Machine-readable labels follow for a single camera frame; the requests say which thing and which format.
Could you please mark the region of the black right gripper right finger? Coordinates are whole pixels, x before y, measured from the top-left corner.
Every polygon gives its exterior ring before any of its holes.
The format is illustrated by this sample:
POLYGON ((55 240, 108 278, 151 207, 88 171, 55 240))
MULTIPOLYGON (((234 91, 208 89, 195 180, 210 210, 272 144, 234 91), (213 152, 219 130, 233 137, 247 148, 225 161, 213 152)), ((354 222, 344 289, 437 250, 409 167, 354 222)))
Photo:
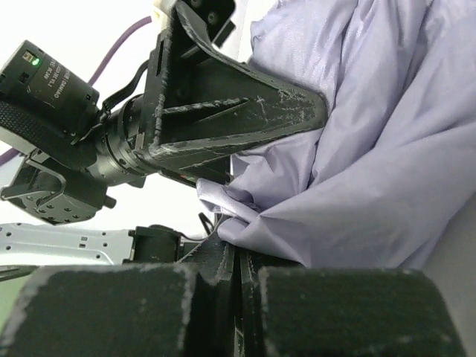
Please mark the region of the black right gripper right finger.
POLYGON ((466 354, 439 289, 421 272, 239 258, 246 356, 466 354))

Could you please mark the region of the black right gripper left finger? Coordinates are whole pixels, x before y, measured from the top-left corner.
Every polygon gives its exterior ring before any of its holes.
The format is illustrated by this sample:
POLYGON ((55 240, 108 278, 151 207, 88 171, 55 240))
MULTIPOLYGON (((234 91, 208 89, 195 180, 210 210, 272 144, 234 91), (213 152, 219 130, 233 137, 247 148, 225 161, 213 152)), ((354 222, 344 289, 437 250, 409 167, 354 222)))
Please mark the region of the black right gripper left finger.
POLYGON ((3 356, 229 356, 234 250, 206 242, 174 264, 35 272, 1 332, 3 356))

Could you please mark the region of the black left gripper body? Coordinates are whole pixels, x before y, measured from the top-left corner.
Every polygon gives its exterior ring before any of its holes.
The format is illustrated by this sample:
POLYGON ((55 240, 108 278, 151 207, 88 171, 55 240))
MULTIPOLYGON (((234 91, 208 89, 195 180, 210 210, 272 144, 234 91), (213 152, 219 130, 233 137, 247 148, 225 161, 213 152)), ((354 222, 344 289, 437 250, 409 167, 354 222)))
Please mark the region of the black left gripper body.
POLYGON ((170 27, 149 58, 135 136, 136 170, 185 184, 231 180, 231 138, 226 117, 238 107, 238 71, 219 53, 233 31, 234 1, 177 1, 170 27))

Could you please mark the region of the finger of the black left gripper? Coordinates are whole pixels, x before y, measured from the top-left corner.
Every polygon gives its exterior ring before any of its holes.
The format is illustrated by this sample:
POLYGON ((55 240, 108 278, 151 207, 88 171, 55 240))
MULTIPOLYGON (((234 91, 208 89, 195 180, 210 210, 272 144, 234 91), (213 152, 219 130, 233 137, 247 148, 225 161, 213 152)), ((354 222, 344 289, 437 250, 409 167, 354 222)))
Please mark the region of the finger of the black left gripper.
POLYGON ((238 71, 238 107, 225 119, 235 130, 230 136, 231 154, 325 125, 327 102, 322 94, 233 61, 238 71))

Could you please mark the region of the lavender folding umbrella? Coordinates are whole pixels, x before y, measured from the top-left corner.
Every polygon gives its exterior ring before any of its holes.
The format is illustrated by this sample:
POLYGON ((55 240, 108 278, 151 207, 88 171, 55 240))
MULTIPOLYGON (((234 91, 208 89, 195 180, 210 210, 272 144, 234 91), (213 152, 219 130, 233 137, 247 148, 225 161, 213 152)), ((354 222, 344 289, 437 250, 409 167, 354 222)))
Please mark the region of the lavender folding umbrella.
POLYGON ((219 237, 308 268, 423 267, 475 194, 475 3, 278 1, 251 47, 329 117, 198 182, 219 237))

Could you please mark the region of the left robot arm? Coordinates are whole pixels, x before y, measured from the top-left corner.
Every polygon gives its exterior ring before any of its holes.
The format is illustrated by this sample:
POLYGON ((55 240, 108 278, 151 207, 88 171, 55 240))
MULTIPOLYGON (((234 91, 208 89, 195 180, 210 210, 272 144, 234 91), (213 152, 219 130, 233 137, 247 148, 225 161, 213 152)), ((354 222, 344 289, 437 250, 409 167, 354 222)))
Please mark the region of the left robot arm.
POLYGON ((82 222, 158 173, 190 187, 231 180, 231 156, 322 128, 322 94, 218 50, 233 1, 162 1, 166 27, 129 83, 105 100, 24 41, 1 69, 1 140, 25 159, 1 198, 51 225, 82 222))

